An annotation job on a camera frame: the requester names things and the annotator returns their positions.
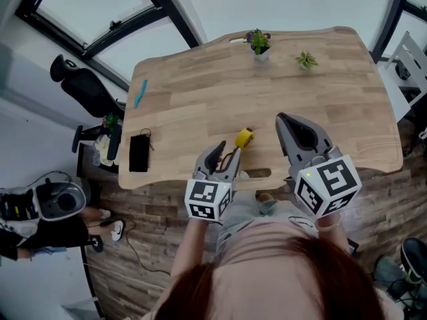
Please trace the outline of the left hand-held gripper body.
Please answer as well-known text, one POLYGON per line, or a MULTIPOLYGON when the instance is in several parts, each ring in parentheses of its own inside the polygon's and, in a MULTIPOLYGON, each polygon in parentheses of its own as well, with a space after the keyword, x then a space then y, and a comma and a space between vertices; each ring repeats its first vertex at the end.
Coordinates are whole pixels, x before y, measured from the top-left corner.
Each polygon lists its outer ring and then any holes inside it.
POLYGON ((219 221, 235 193, 235 170, 209 174, 197 168, 187 181, 185 207, 189 217, 219 221))

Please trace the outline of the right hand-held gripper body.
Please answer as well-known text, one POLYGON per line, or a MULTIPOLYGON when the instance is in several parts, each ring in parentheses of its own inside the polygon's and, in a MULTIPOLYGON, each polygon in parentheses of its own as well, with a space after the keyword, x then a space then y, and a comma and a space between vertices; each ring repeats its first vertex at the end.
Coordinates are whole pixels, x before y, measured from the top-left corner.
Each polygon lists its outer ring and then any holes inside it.
POLYGON ((349 205, 362 184, 349 155, 337 146, 323 151, 287 146, 290 162, 287 184, 297 202, 314 218, 331 215, 349 205))

